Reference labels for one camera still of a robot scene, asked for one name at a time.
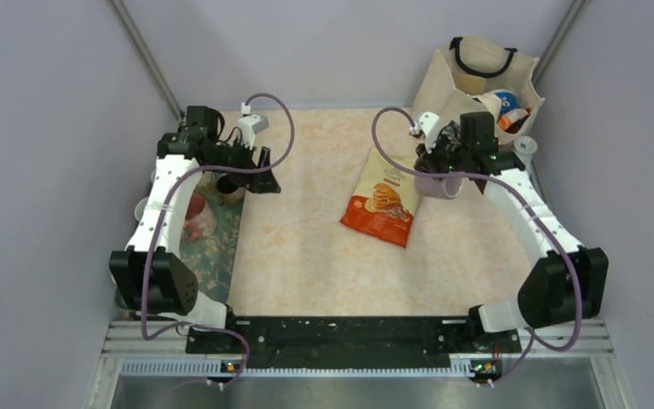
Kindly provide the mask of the lilac mug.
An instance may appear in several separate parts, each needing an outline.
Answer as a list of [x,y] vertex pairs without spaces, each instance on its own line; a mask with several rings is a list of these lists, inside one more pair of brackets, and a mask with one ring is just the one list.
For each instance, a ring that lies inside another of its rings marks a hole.
[[433,199],[456,199],[462,191],[462,186],[462,178],[432,178],[417,176],[415,179],[416,191],[423,197]]

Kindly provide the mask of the small brown striped cup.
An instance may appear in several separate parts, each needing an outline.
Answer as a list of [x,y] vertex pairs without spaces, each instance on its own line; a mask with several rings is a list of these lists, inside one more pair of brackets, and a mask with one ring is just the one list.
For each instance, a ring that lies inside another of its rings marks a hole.
[[220,205],[237,205],[244,200],[244,189],[232,183],[227,175],[219,176],[215,182],[215,190]]

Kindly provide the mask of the light blue white mug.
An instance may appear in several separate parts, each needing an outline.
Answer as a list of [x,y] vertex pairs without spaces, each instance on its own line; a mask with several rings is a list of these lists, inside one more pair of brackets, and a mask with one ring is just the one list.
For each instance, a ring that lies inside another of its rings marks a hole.
[[537,150],[537,142],[528,135],[522,135],[513,141],[513,151],[525,166],[531,163]]

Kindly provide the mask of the orange chips bag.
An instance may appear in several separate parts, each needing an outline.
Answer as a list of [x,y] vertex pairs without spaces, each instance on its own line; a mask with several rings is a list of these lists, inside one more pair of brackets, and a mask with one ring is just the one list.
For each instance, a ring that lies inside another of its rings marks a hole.
[[405,248],[422,196],[416,190],[416,177],[402,170],[410,161],[390,159],[400,166],[390,164],[377,148],[370,149],[340,223]]

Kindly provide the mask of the large pink mug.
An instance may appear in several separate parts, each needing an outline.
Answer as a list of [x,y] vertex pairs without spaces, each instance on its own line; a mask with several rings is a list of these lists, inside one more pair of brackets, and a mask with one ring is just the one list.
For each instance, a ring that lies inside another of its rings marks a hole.
[[193,242],[210,236],[217,228],[218,221],[206,199],[193,193],[187,206],[186,218],[182,228],[182,239]]

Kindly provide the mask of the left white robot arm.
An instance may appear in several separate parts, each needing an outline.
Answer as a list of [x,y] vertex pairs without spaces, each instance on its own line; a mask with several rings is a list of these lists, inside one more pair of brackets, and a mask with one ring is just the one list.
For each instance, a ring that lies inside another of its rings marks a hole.
[[207,342],[219,352],[238,344],[239,330],[227,321],[228,306],[198,287],[181,260],[182,231],[195,188],[206,170],[223,170],[230,184],[251,193],[279,193],[269,148],[255,137],[269,126],[265,116],[241,108],[235,130],[220,138],[224,118],[206,106],[190,106],[175,132],[157,144],[154,180],[135,232],[108,260],[127,309],[208,326]]

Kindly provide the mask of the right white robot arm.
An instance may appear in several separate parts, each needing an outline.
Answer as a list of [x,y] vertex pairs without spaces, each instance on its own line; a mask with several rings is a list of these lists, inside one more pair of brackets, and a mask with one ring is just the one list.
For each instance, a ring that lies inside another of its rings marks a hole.
[[609,260],[599,247],[588,248],[569,233],[533,186],[525,163],[501,147],[489,112],[469,112],[443,125],[423,112],[412,133],[422,174],[463,173],[503,214],[531,266],[517,293],[502,302],[473,307],[465,328],[468,345],[487,351],[500,332],[590,319],[601,310]]

